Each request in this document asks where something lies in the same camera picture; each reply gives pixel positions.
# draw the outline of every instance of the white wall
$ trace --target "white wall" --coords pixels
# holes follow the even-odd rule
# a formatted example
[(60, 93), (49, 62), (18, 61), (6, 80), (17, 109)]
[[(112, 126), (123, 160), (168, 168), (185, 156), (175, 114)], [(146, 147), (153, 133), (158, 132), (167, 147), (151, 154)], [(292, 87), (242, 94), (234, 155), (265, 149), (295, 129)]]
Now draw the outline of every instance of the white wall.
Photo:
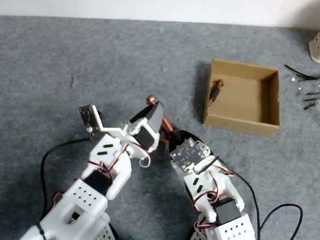
[(0, 0), (0, 15), (320, 29), (320, 0)]

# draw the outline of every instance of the gray carpet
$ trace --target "gray carpet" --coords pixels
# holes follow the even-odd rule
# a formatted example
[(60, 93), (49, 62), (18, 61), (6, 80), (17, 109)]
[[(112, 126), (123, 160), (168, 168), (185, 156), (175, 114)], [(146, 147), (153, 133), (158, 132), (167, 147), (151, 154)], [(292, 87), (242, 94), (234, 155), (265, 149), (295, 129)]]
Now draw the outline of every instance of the gray carpet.
[[(0, 232), (17, 239), (43, 206), (42, 155), (86, 137), (78, 107), (95, 104), (105, 126), (117, 126), (145, 106), (152, 93), (182, 129), (202, 138), (255, 189), (261, 218), (296, 203), (304, 219), (296, 239), (320, 235), (320, 118), (303, 111), (288, 64), (320, 73), (307, 43), (315, 32), (203, 23), (0, 17)], [(204, 126), (202, 98), (212, 58), (279, 69), (281, 128), (272, 137)], [(317, 82), (301, 84), (302, 91)], [(60, 149), (45, 166), (49, 196), (67, 189), (86, 167), (98, 138)], [(256, 228), (248, 188), (233, 182)], [(107, 209), (124, 240), (183, 240), (197, 214), (169, 159), (153, 155), (149, 169), (132, 163), (132, 177)], [(283, 209), (262, 231), (263, 240), (288, 240), (299, 215)]]

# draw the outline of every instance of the cardboard box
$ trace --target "cardboard box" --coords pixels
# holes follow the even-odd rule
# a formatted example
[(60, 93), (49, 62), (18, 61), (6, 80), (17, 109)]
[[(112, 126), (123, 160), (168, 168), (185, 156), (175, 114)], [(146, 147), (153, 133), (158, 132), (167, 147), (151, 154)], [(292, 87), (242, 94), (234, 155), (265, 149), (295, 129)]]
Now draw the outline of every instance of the cardboard box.
[[(208, 106), (217, 80), (224, 86)], [(270, 136), (280, 126), (277, 69), (215, 59), (211, 66), (203, 122), (217, 128)]]

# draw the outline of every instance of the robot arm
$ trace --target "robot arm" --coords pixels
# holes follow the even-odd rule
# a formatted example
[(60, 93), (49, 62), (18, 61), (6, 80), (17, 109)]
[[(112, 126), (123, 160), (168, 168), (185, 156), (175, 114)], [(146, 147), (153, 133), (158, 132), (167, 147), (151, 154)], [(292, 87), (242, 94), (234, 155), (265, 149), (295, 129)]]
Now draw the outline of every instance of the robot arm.
[(190, 132), (168, 132), (171, 164), (183, 180), (200, 215), (191, 240), (255, 240), (245, 203), (232, 184), (233, 176), (210, 148)]
[[(114, 240), (110, 217), (105, 210), (131, 176), (132, 158), (143, 167), (150, 164), (149, 153), (158, 147), (163, 118), (160, 103), (150, 105), (119, 128), (105, 128), (94, 105), (81, 107), (86, 130), (105, 135), (94, 147), (81, 178), (40, 223), (20, 240)], [(142, 161), (148, 158), (148, 164)]]

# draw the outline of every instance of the black cable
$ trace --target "black cable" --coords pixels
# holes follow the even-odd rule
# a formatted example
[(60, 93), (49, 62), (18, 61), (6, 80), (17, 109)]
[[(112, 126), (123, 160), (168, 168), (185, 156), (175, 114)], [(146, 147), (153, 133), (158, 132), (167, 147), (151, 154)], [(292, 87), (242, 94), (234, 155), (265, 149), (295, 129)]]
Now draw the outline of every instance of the black cable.
[(280, 208), (283, 208), (283, 207), (295, 207), (295, 208), (299, 209), (299, 211), (300, 211), (299, 222), (298, 222), (298, 224), (297, 224), (296, 227), (295, 227), (295, 230), (294, 230), (294, 233), (293, 233), (292, 237), (290, 238), (290, 240), (293, 240), (293, 239), (295, 239), (295, 237), (296, 237), (296, 235), (297, 235), (297, 233), (298, 233), (298, 231), (299, 231), (299, 228), (300, 228), (301, 223), (302, 223), (302, 219), (303, 219), (303, 217), (304, 217), (304, 211), (302, 210), (302, 208), (301, 208), (299, 205), (293, 204), (293, 203), (282, 204), (282, 205), (279, 205), (279, 206), (277, 206), (276, 208), (274, 208), (274, 209), (268, 214), (268, 216), (266, 216), (265, 220), (263, 221), (263, 223), (262, 223), (262, 225), (261, 225), (261, 227), (260, 227), (260, 232), (261, 232), (262, 228), (265, 226), (265, 223), (266, 223), (267, 220), (270, 218), (270, 216), (271, 216), (275, 211), (277, 211), (277, 210), (279, 210)]
[(304, 73), (302, 73), (302, 72), (299, 72), (299, 71), (293, 69), (292, 67), (288, 66), (287, 64), (285, 64), (284, 66), (285, 66), (287, 69), (295, 72), (298, 77), (301, 77), (301, 78), (303, 78), (303, 79), (305, 79), (305, 80), (307, 80), (307, 81), (320, 79), (320, 76), (310, 76), (310, 75), (306, 75), (306, 74), (304, 74)]
[(194, 173), (197, 174), (197, 175), (203, 173), (205, 170), (207, 170), (208, 168), (210, 168), (210, 167), (212, 166), (212, 164), (215, 163), (215, 161), (217, 161), (217, 160), (219, 160), (219, 159), (220, 159), (219, 156), (215, 156), (214, 159), (213, 159), (211, 162), (209, 162), (206, 166), (204, 166), (200, 171), (197, 171), (197, 172), (194, 171)]
[(92, 139), (92, 137), (85, 137), (85, 138), (81, 138), (78, 140), (67, 141), (67, 142), (64, 142), (62, 144), (55, 146), (54, 148), (51, 148), (49, 151), (47, 151), (43, 155), (42, 160), (41, 160), (41, 167), (40, 167), (40, 178), (41, 178), (41, 185), (42, 185), (42, 191), (43, 191), (43, 210), (42, 210), (41, 220), (46, 216), (47, 208), (48, 208), (48, 193), (47, 193), (47, 187), (46, 187), (46, 181), (45, 181), (46, 158), (48, 157), (48, 155), (50, 153), (54, 152), (55, 150), (57, 150), (61, 147), (68, 146), (71, 144), (81, 143), (81, 142), (85, 142), (85, 141), (90, 141), (91, 139)]
[(45, 231), (43, 230), (43, 228), (41, 227), (40, 223), (36, 224), (36, 227), (38, 228), (43, 240), (47, 240), (46, 235), (45, 235)]
[(259, 206), (258, 206), (258, 202), (257, 202), (257, 198), (256, 198), (256, 194), (255, 194), (255, 191), (254, 189), (252, 188), (252, 186), (250, 185), (250, 183), (245, 180), (239, 173), (235, 172), (228, 164), (226, 164), (223, 160), (219, 159), (219, 161), (221, 163), (223, 163), (228, 169), (230, 172), (234, 173), (238, 178), (240, 178), (250, 189), (251, 193), (252, 193), (252, 197), (253, 197), (253, 201), (254, 201), (254, 205), (255, 205), (255, 209), (256, 209), (256, 223), (257, 223), (257, 240), (260, 240), (260, 237), (261, 237), (261, 230), (263, 229), (263, 227), (265, 226), (266, 222), (268, 221), (268, 219), (270, 218), (270, 216), (275, 212), (277, 211), (278, 209), (280, 208), (283, 208), (283, 207), (295, 207), (295, 208), (298, 208), (300, 210), (300, 217), (299, 217), (299, 222), (294, 230), (294, 233), (292, 235), (292, 237), (290, 238), (290, 240), (294, 240), (294, 238), (296, 237), (298, 231), (299, 231), (299, 228), (301, 226), (301, 223), (302, 223), (302, 219), (303, 219), (303, 216), (304, 216), (304, 213), (303, 213), (303, 210), (302, 208), (297, 205), (297, 204), (293, 204), (293, 203), (286, 203), (286, 204), (282, 204), (282, 205), (279, 205), (277, 206), (276, 208), (274, 208), (265, 218), (265, 220), (263, 221), (262, 225), (260, 225), (260, 211), (259, 211)]

